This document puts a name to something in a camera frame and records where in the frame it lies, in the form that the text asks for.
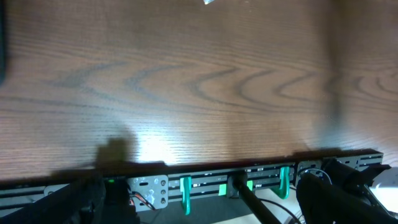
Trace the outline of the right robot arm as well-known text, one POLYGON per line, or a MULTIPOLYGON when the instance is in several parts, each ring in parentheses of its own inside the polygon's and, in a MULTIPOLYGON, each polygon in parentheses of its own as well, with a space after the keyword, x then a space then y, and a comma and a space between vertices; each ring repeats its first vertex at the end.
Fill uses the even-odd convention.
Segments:
POLYGON ((391 169, 390 165, 370 164, 365 165, 360 170, 360 165, 352 168, 349 165, 336 159, 329 159, 323 170, 328 174, 335 187, 343 189, 345 192, 357 197, 367 198, 369 201, 373 197, 369 187, 372 186, 374 179, 385 170, 391 169))

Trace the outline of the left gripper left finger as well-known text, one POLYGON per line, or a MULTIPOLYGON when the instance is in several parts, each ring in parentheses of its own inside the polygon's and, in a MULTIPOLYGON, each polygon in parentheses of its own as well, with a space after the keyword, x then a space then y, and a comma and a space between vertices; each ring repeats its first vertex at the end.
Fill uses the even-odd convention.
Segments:
POLYGON ((99 223, 105 196, 101 177, 81 179, 2 217, 1 223, 99 223))

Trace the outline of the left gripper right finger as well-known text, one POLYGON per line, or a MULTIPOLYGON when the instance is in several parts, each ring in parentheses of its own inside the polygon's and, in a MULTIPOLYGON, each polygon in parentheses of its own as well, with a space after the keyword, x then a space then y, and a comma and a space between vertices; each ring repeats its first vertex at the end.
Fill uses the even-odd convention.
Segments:
POLYGON ((397 219, 313 174, 304 174, 296 197, 307 224, 397 224, 397 219))

